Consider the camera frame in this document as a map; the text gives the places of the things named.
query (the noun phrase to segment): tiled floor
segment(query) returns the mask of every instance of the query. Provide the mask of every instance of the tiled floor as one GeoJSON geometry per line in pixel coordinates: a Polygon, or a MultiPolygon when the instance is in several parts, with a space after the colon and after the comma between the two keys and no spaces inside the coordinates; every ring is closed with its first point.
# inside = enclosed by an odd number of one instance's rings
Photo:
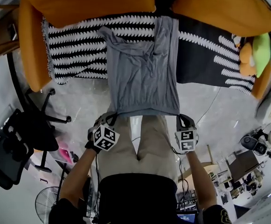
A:
{"type": "MultiPolygon", "coordinates": [[[[22,85],[26,87],[20,52],[14,54],[14,59],[22,85]]],[[[55,88],[56,95],[51,97],[47,113],[58,118],[65,118],[67,115],[72,117],[71,123],[56,124],[56,127],[67,133],[71,148],[80,155],[87,140],[87,130],[110,104],[107,80],[75,78],[66,85],[50,82],[42,90],[42,94],[35,94],[35,99],[42,102],[50,88],[55,88]]],[[[240,149],[240,138],[260,126],[254,119],[258,102],[253,96],[204,84],[178,84],[177,88],[181,113],[190,116],[195,122],[201,119],[217,96],[209,111],[197,124],[199,144],[196,151],[201,161],[210,161],[207,144],[211,147],[214,161],[218,162],[240,149]]],[[[140,119],[135,117],[131,122],[132,137],[137,138],[140,134],[140,119]]],[[[174,139],[176,118],[167,117],[167,123],[172,145],[177,147],[174,139]]]]}

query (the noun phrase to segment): person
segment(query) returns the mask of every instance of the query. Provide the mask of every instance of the person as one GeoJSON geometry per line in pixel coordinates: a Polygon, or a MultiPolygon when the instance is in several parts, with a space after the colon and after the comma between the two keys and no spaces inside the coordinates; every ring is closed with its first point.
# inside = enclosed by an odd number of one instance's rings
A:
{"type": "MultiPolygon", "coordinates": [[[[143,116],[137,154],[131,141],[130,119],[118,117],[114,130],[120,137],[110,151],[86,145],[89,148],[63,182],[49,224],[83,223],[78,199],[96,155],[101,177],[99,224],[187,223],[176,213],[177,162],[165,117],[143,116]]],[[[196,153],[186,155],[204,224],[231,223],[227,211],[217,205],[214,185],[196,153]]]]}

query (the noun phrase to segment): black shirt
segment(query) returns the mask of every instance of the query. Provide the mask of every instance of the black shirt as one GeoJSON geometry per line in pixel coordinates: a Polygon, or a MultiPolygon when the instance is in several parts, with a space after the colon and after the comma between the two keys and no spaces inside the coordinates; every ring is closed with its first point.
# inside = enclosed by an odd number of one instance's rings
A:
{"type": "MultiPolygon", "coordinates": [[[[188,223],[177,217],[177,186],[173,180],[149,174],[119,174],[100,185],[99,224],[188,223]]],[[[203,212],[204,224],[231,223],[228,213],[216,205],[203,212]]],[[[67,199],[61,199],[49,215],[49,224],[82,224],[83,217],[67,199]]]]}

